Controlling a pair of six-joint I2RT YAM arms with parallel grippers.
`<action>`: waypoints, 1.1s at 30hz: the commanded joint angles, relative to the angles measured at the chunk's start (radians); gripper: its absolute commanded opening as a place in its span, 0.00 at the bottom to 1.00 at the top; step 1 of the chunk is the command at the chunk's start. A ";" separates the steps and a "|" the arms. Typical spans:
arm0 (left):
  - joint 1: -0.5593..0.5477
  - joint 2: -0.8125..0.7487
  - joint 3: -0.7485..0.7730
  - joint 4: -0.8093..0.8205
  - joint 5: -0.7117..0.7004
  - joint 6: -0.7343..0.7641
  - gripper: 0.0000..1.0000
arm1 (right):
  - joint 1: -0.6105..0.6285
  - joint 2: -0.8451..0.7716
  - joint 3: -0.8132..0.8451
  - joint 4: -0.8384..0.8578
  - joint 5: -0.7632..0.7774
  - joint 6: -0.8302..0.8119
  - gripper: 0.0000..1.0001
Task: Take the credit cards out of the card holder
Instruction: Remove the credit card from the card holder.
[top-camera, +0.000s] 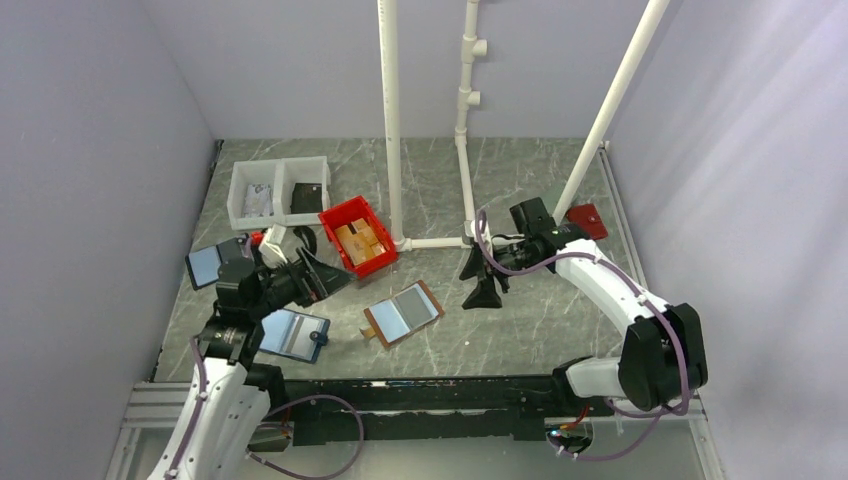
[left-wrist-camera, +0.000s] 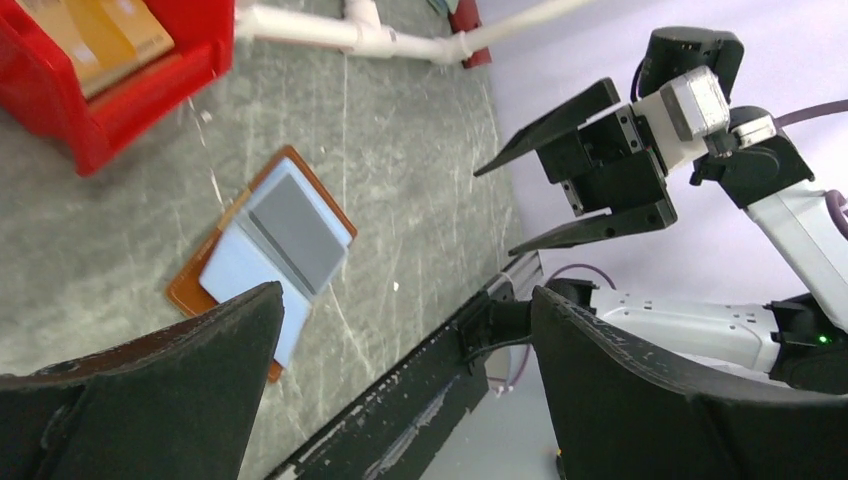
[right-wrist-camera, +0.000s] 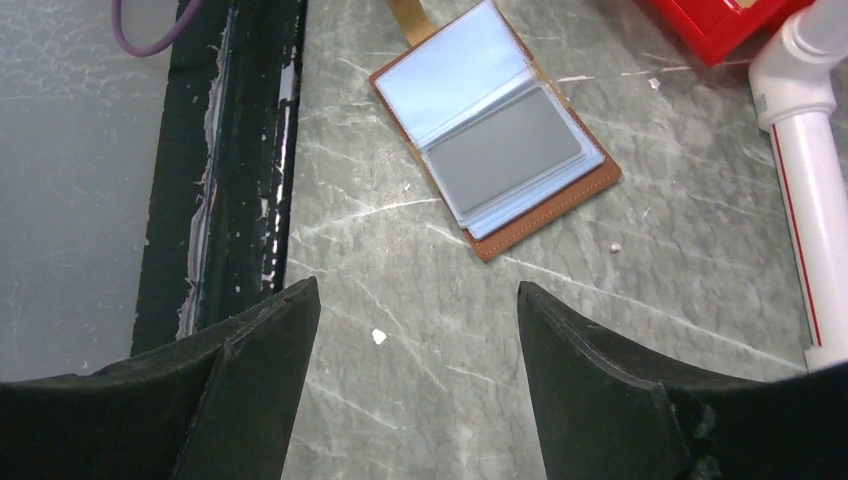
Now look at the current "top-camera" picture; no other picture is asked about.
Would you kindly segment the brown leather card holder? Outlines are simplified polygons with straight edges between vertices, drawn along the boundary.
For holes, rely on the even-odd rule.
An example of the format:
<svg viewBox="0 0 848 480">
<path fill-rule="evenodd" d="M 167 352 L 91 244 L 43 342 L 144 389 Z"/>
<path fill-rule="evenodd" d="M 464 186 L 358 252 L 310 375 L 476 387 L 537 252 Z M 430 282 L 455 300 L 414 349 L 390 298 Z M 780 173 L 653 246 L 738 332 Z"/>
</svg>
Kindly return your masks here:
<svg viewBox="0 0 848 480">
<path fill-rule="evenodd" d="M 430 288 L 419 280 L 364 309 L 363 314 L 368 325 L 360 329 L 361 336 L 377 339 L 385 349 L 391 349 L 442 318 L 445 311 Z"/>
</svg>

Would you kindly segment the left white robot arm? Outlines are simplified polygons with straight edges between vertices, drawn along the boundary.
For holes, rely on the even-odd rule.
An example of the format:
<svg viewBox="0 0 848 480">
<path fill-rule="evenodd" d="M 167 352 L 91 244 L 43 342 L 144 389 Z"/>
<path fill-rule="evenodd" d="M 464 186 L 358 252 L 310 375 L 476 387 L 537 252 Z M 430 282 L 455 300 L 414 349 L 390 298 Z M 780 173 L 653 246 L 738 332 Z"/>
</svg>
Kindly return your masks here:
<svg viewBox="0 0 848 480">
<path fill-rule="evenodd" d="M 296 304 L 329 298 L 355 275 L 320 261 L 307 248 L 297 260 L 268 267 L 237 255 L 218 268 L 213 312 L 189 346 L 193 377 L 152 479 L 222 479 L 233 472 L 262 420 L 287 406 L 280 367 L 255 360 L 263 320 Z"/>
</svg>

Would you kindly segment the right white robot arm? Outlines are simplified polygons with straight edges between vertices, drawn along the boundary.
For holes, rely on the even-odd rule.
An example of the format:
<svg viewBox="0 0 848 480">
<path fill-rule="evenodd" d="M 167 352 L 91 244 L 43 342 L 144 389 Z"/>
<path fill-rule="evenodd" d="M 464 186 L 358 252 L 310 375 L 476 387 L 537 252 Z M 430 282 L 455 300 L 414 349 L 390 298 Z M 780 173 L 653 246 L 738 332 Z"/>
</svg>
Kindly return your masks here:
<svg viewBox="0 0 848 480">
<path fill-rule="evenodd" d="M 585 294 L 623 339 L 617 357 L 585 356 L 555 370 L 562 380 L 550 391 L 555 409 L 574 415 L 598 398 L 626 400 L 646 415 L 687 413 L 692 395 L 708 381 L 697 311 L 651 293 L 580 226 L 557 223 L 540 198 L 511 207 L 510 214 L 517 235 L 503 245 L 491 235 L 484 210 L 472 221 L 472 250 L 459 278 L 476 286 L 463 309 L 499 309 L 511 278 L 546 270 Z"/>
</svg>

